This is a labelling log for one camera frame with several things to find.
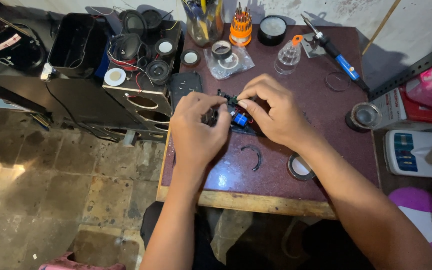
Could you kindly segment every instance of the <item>pink stool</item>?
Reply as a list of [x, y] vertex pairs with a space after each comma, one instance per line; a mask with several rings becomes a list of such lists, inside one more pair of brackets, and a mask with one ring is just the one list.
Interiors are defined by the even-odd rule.
[[74, 252], [66, 252], [61, 257], [58, 257], [54, 260], [48, 261], [47, 263], [41, 265], [39, 270], [126, 270], [126, 266], [121, 263], [117, 263], [110, 267], [98, 267], [82, 264], [79, 262], [75, 262], [70, 260], [68, 257], [73, 255]]

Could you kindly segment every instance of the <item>pink label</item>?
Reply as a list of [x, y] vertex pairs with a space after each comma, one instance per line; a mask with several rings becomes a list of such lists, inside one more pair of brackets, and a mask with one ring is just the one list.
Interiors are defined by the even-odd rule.
[[3, 50], [4, 48], [7, 48], [7, 47], [15, 44], [20, 39], [21, 39], [21, 37], [18, 34], [14, 34], [10, 39], [8, 39], [8, 40], [6, 40], [0, 44], [0, 51]]

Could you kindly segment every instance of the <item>work bench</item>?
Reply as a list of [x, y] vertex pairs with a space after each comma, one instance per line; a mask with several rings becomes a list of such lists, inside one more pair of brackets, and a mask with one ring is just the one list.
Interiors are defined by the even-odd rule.
[[[271, 75], [293, 92], [307, 121], [324, 135], [345, 160], [379, 187], [373, 132], [358, 133], [345, 123], [345, 114], [355, 104], [367, 101], [367, 94], [353, 83], [345, 91], [331, 90], [325, 83], [325, 77], [338, 71], [339, 67], [327, 56], [309, 59], [302, 51], [301, 60], [292, 74], [277, 73], [273, 64], [279, 50], [294, 35], [310, 33], [311, 30], [307, 26], [288, 26], [285, 41], [270, 47], [257, 40], [258, 27], [253, 26], [252, 41], [246, 46], [255, 67], [226, 80], [217, 80], [207, 68], [203, 49], [196, 46], [186, 34], [184, 50], [197, 50], [201, 55], [201, 62], [194, 68], [182, 66], [180, 72], [198, 72], [201, 75], [203, 92], [208, 95], [216, 95], [218, 89], [229, 95], [238, 95], [251, 79], [263, 73]], [[331, 37], [347, 61], [362, 74], [356, 28], [321, 27], [320, 30]], [[225, 26], [223, 39], [227, 40], [228, 35], [229, 24]], [[256, 171], [252, 169], [258, 162], [257, 154], [251, 150], [241, 150], [247, 145], [261, 151], [262, 163]], [[231, 132], [228, 142], [207, 168], [207, 177], [198, 204], [252, 212], [336, 219], [334, 209], [318, 180], [301, 181], [290, 174], [288, 160], [291, 154], [292, 150], [267, 138]], [[176, 162], [171, 129], [164, 155], [156, 197], [158, 201], [166, 198]]]

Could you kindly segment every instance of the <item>person's left hand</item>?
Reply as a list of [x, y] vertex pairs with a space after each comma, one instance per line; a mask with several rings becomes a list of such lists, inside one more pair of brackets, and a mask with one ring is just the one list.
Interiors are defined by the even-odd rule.
[[[169, 121], [177, 165], [204, 169], [216, 156], [228, 138], [231, 124], [226, 102], [222, 96], [198, 92], [181, 98]], [[201, 122], [201, 116], [216, 105], [220, 105], [218, 120], [214, 127], [210, 127]]]

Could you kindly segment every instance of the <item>blue soldering iron handle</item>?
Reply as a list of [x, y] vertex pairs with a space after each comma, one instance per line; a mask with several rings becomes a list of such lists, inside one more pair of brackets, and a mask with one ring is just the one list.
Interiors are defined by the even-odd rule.
[[327, 54], [331, 56], [341, 68], [346, 72], [346, 74], [366, 93], [369, 93], [369, 87], [364, 83], [360, 75], [354, 70], [354, 67], [350, 65], [350, 63], [341, 55], [339, 50], [331, 43], [329, 38], [325, 35], [321, 37], [319, 40], [319, 45], [324, 48]]

